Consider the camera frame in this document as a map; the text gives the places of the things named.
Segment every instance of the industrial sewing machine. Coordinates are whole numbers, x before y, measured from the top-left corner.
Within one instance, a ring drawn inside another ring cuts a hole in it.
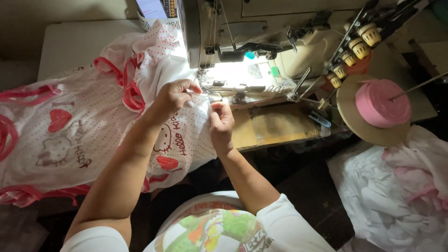
[[[368,58],[428,0],[178,0],[190,68],[231,105],[328,107],[346,68]],[[307,97],[330,82],[327,99]]]

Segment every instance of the woman's hand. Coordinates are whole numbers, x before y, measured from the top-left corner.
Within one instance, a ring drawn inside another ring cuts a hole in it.
[[[210,137],[218,157],[225,156],[233,149],[232,131],[235,120],[228,104],[215,102],[211,104]]]
[[[169,82],[160,89],[154,103],[148,110],[152,110],[153,116],[156,116],[161,123],[165,123],[183,107],[186,101],[191,100],[191,95],[186,92],[187,89],[196,94],[202,94],[199,85],[191,80],[180,79]]]

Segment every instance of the pink tape roll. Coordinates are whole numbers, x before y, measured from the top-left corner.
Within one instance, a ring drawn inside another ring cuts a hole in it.
[[[403,90],[390,80],[369,80],[356,92],[355,104],[362,118],[378,128],[391,128],[411,118],[407,95],[389,99]]]

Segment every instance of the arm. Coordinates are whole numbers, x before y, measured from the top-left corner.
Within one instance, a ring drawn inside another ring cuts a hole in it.
[[[191,99],[185,93],[201,88],[190,80],[165,84],[154,103],[129,130],[113,158],[101,172],[82,203],[65,241],[95,226],[116,229],[129,246],[130,215],[137,203],[146,167],[162,125]]]
[[[213,103],[211,141],[246,210],[253,215],[280,198],[280,193],[233,147],[234,119],[229,105]]]

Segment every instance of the white shirt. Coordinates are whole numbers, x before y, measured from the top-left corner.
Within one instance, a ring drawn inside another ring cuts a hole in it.
[[[178,207],[143,252],[321,252],[334,249],[281,194],[256,216],[243,210],[235,191],[197,196]],[[120,233],[105,226],[83,230],[61,252],[128,252]]]

